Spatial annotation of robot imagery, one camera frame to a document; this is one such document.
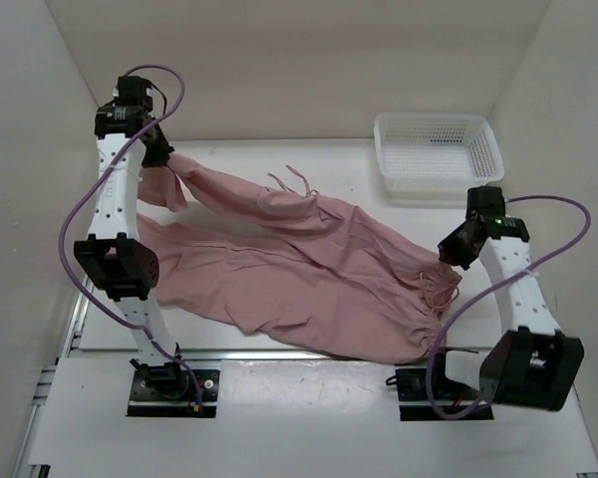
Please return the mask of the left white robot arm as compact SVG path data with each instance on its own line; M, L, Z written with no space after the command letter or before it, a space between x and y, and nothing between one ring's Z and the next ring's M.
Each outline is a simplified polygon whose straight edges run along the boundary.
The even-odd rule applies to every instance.
M137 376L165 397L178 398L190 379L156 303L158 259L142 244L137 218L142 171L164 166L173 151L154 121L154 91L150 80L126 74L118 78L112 100L96 112L102 183L88 235L75 242L73 254L107 296L102 311L130 330L139 354L132 361Z

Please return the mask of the pink trousers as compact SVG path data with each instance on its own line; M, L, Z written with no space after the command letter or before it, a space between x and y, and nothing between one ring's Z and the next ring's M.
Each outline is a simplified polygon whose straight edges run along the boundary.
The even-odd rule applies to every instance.
M235 235L140 216L159 261L158 301L283 344L379 363L423 359L459 274L361 207L314 189L262 186L173 154L141 173L141 201L189 198L261 229Z

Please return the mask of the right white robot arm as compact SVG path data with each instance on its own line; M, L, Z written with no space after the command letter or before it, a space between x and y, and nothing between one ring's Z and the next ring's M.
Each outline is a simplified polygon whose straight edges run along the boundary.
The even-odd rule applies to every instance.
M501 337L488 354L444 351L439 342L433 344L426 371L428 399L449 398L463 385L475 395L471 405L454 414L456 419L481 404L558 411L584 357L582 342L566 336L552 316L535 276L537 267L581 238L533 261L527 227L507 215L507 203L499 187L470 189L464 222L439 244L443 263L468 269L479 261L491 282L457 313L494 295L501 322Z

